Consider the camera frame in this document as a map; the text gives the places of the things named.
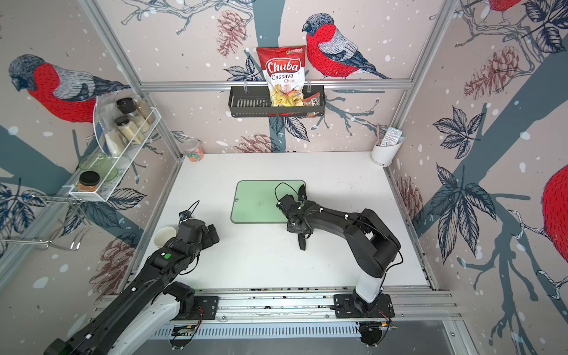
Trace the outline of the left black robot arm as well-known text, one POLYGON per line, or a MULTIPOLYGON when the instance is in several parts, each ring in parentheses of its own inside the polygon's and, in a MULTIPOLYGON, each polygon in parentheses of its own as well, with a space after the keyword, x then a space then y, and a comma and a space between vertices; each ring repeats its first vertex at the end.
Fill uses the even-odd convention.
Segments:
POLYGON ((167 321, 185 310, 203 320, 192 287, 176 281, 204 249, 219 243, 213 225, 190 218, 176 236, 154 251, 133 282, 69 340, 55 339, 46 354, 133 354, 167 321))

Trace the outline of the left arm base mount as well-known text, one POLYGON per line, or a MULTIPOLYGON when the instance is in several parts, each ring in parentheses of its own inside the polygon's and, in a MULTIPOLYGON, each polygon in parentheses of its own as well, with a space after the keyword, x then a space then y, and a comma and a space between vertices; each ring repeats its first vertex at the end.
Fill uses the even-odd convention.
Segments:
POLYGON ((218 296, 191 295, 180 301, 180 309, 174 320, 214 320, 216 318, 218 296))

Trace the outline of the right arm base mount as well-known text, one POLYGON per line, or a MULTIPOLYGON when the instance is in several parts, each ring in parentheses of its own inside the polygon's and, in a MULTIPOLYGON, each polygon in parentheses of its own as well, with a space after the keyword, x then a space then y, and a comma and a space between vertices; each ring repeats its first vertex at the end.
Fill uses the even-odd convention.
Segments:
POLYGON ((395 317, 391 297, 381 293, 367 303, 355 292, 352 294, 335 294, 334 303, 330 307, 337 319, 391 319, 395 317))

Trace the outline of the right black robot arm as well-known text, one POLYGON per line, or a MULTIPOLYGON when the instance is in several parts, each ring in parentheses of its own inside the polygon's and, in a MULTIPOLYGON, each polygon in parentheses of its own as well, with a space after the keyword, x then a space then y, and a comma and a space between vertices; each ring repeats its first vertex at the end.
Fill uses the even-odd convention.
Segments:
POLYGON ((292 195, 279 199, 277 208, 287 219, 286 229, 298 236, 302 251, 316 229, 344 238, 362 269, 355 288, 356 301, 369 308, 382 293, 388 268, 401 249, 391 230, 371 209, 362 212, 340 212, 314 201, 296 201, 292 195))

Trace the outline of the black kitchen knife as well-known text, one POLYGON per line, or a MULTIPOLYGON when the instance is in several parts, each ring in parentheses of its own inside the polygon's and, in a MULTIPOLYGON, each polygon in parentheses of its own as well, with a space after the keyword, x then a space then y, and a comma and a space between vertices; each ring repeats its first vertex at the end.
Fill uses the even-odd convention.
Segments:
MULTIPOLYGON (((298 201, 300 204, 303 204, 307 201, 307 191, 306 185, 303 184, 299 190, 298 201)), ((298 233, 298 243, 301 251, 306 251, 306 222, 304 221, 303 217, 299 218, 300 222, 300 232, 298 233)))

